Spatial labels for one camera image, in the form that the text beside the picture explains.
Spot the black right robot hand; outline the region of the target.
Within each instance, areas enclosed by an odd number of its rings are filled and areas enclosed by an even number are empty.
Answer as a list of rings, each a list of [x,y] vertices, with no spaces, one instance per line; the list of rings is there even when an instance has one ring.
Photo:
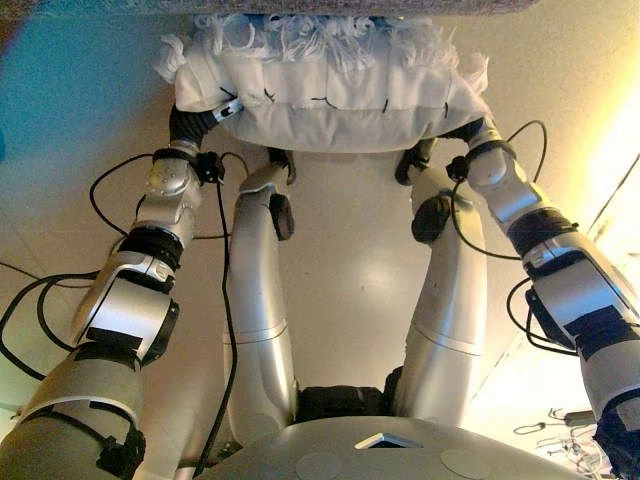
[[[463,141],[469,150],[488,143],[491,137],[491,122],[487,117],[471,121],[447,134],[448,138]]]

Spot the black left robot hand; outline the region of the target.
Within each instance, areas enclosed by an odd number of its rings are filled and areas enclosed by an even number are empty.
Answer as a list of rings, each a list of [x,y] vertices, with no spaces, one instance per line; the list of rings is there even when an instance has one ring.
[[[169,115],[170,141],[187,141],[200,148],[204,137],[211,130],[243,108],[239,98],[223,102],[213,110],[201,112],[183,111],[173,105]]]

